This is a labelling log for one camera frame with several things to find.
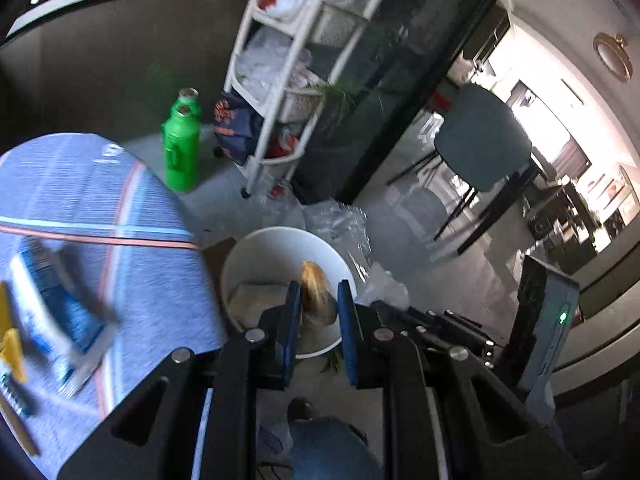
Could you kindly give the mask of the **beige bone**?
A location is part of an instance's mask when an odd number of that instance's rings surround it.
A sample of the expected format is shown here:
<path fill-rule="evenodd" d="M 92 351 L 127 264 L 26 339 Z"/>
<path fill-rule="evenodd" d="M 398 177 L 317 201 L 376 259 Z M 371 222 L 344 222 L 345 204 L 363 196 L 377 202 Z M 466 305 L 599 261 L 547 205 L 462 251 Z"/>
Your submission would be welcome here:
<path fill-rule="evenodd" d="M 317 326 L 332 325 L 337 319 L 337 305 L 333 288 L 321 266 L 313 261 L 304 261 L 300 279 L 304 320 Z"/>

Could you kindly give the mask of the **blue white snack wrapper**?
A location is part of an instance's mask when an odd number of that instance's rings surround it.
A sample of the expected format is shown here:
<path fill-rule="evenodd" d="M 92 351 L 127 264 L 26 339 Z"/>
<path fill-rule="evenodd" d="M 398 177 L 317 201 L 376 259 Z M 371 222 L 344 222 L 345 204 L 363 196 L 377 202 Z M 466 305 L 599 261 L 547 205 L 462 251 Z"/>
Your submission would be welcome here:
<path fill-rule="evenodd" d="M 58 393 L 71 398 L 111 348 L 117 324 L 85 306 L 58 255 L 37 237 L 20 240 L 9 272 L 22 329 L 50 363 Z"/>

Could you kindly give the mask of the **white trash bin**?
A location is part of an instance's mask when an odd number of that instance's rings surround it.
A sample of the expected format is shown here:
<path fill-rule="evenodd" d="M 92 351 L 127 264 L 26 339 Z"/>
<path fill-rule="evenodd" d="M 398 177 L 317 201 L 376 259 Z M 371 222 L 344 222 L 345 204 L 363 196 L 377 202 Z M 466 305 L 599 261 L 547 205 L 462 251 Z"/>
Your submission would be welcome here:
<path fill-rule="evenodd" d="M 334 294 L 344 280 L 357 291 L 345 260 L 320 237 L 289 226 L 261 229 L 240 240 L 222 267 L 221 299 L 232 325 L 237 330 L 253 328 L 263 310 L 283 304 L 305 261 L 320 266 Z"/>

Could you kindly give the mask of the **clear plastic bag on floor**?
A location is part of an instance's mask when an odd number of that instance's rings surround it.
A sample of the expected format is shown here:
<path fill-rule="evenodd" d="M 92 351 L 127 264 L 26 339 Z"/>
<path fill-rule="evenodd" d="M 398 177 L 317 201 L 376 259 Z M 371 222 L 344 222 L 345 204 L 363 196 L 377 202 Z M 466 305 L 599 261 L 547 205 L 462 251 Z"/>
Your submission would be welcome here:
<path fill-rule="evenodd" d="M 372 258 L 367 216 L 362 209 L 325 200 L 303 206 L 303 217 L 306 229 L 328 242 L 347 263 L 360 304 L 383 301 L 398 310 L 408 309 L 408 288 Z"/>

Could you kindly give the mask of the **teal dining chair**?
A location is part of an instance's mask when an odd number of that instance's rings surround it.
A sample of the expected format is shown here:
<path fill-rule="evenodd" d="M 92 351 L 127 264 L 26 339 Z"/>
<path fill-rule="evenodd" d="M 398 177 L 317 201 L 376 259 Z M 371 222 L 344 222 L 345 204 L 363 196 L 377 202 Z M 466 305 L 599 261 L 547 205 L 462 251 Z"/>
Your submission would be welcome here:
<path fill-rule="evenodd" d="M 472 234 L 459 246 L 459 255 L 475 244 L 518 200 L 536 177 L 533 144 L 498 96 L 478 84 L 466 84 L 456 94 L 444 123 L 434 137 L 434 150 L 427 153 L 387 183 L 393 184 L 409 172 L 439 158 L 469 185 L 447 218 L 458 218 L 464 207 L 480 193 L 504 185 L 484 209 Z"/>

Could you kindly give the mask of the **yellow snack wrapper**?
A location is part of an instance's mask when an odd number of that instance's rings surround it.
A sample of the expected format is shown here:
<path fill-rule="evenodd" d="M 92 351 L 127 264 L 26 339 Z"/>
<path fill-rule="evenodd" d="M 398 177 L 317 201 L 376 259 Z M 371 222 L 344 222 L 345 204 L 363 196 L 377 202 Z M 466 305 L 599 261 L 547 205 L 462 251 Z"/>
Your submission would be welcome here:
<path fill-rule="evenodd" d="M 27 382 L 20 332 L 13 325 L 6 284 L 0 285 L 1 361 L 18 382 Z"/>

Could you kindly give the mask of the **blue plaid tablecloth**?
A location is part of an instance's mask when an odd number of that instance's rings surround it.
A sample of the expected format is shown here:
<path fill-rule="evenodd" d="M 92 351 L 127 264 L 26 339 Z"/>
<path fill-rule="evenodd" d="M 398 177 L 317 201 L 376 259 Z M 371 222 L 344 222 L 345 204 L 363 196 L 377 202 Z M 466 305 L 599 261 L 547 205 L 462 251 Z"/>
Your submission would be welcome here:
<path fill-rule="evenodd" d="M 24 238 L 58 256 L 82 303 L 118 326 L 102 364 L 70 398 L 29 336 L 21 339 L 26 422 L 37 474 L 66 460 L 160 361 L 178 347 L 205 352 L 227 340 L 219 302 L 186 210 L 140 159 L 90 133 L 60 132 L 1 157 L 1 261 Z"/>

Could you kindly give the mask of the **front green plastic bottle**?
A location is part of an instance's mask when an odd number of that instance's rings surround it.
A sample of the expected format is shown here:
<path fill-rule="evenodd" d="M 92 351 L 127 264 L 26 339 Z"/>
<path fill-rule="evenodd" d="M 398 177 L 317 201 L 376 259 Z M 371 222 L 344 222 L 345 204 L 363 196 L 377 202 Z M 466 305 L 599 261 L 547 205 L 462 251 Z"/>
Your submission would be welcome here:
<path fill-rule="evenodd" d="M 175 104 L 162 125 L 166 183 L 175 192 L 198 184 L 201 124 L 188 104 Z"/>

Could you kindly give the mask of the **green plastic bottle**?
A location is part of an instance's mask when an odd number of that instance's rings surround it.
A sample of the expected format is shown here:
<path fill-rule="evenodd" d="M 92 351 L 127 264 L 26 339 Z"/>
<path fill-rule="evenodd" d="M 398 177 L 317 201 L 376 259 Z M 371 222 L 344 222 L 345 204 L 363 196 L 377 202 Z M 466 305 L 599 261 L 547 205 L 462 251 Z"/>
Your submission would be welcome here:
<path fill-rule="evenodd" d="M 166 183 L 175 192 L 198 184 L 201 124 L 188 104 L 175 104 L 162 125 Z"/>
<path fill-rule="evenodd" d="M 192 87 L 182 88 L 178 91 L 177 99 L 175 103 L 172 104 L 171 108 L 179 108 L 180 106 L 187 106 L 190 108 L 191 114 L 198 118 L 198 120 L 202 119 L 202 109 L 201 105 L 198 102 L 198 90 Z"/>

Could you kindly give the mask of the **navy blue shopping bag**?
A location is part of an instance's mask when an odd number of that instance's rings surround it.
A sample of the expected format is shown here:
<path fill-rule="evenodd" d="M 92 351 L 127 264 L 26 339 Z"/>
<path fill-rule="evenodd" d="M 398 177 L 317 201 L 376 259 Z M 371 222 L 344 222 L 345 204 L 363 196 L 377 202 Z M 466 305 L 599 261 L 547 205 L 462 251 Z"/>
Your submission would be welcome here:
<path fill-rule="evenodd" d="M 222 92 L 214 108 L 213 132 L 221 154 L 243 166 L 255 153 L 264 118 L 243 98 Z"/>

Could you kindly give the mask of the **rear green plastic bottle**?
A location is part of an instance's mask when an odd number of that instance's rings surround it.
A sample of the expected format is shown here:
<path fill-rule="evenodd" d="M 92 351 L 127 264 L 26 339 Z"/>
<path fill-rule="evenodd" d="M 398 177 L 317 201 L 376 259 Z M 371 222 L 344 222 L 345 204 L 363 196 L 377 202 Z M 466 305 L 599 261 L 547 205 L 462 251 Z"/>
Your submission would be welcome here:
<path fill-rule="evenodd" d="M 202 109 L 201 105 L 198 102 L 198 90 L 192 87 L 182 88 L 178 91 L 177 99 L 175 103 L 172 104 L 171 108 L 179 108 L 180 106 L 187 106 L 190 108 L 191 114 L 198 118 L 198 120 L 202 119 Z"/>

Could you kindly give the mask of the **white tiered storage rack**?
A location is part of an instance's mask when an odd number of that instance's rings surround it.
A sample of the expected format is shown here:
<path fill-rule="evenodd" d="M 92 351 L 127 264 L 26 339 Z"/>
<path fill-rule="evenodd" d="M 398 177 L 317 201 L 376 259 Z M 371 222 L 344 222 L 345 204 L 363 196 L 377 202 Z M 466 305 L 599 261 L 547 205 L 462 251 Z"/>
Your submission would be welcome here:
<path fill-rule="evenodd" d="M 329 96 L 383 0 L 248 0 L 224 92 L 262 118 L 254 152 L 239 170 L 241 195 L 269 172 L 291 180 Z"/>

